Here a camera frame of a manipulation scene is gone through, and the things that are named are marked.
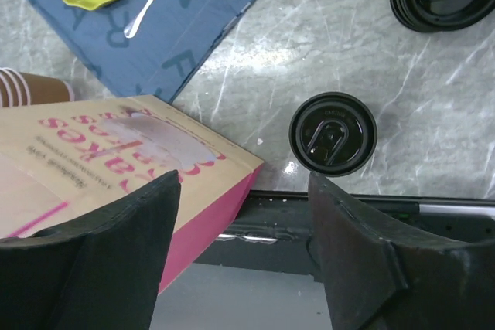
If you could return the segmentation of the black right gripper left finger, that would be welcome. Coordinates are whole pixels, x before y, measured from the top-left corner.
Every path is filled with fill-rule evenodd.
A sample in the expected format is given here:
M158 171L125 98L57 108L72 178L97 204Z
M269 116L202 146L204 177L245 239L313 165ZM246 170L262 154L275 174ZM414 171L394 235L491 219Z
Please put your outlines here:
M65 223L1 241L3 329L147 329L179 209L175 171Z

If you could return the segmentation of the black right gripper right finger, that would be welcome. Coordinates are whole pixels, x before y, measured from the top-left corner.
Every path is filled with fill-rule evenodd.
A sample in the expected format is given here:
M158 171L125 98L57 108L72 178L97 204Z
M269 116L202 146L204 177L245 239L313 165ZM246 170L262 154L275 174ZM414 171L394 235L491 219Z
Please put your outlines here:
M326 177L308 184L334 329L492 329L494 242L409 226Z

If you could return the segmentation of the kraft paper cakes bag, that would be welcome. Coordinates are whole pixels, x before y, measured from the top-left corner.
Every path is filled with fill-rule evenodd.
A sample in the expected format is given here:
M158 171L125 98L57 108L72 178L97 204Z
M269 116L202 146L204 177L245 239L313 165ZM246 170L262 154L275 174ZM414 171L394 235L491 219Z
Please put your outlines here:
M234 221L262 165L151 95L4 108L1 235L32 235L177 171L165 289Z

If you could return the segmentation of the black plastic cup lid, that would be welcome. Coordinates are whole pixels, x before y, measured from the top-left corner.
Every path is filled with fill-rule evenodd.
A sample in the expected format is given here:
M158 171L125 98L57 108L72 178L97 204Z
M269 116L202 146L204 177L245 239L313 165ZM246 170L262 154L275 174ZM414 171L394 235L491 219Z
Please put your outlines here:
M370 109L342 92L317 94L292 116L288 140L302 166L329 177L363 167L377 145L377 124Z

